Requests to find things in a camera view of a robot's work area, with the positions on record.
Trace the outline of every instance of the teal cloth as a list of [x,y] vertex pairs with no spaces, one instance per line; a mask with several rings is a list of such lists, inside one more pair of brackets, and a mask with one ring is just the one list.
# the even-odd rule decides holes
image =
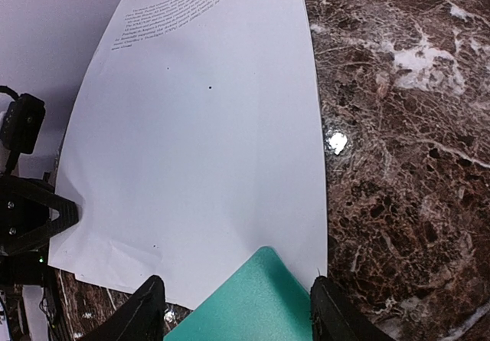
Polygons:
[[165,341],[312,340],[310,300],[272,248],[259,249]]

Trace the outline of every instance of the sheet of paper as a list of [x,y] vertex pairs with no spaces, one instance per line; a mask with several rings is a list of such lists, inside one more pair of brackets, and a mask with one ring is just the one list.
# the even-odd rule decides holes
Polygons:
[[259,247],[309,289],[327,265],[325,164],[304,0],[122,0],[68,127],[80,205],[49,265],[116,290],[160,275],[195,308]]

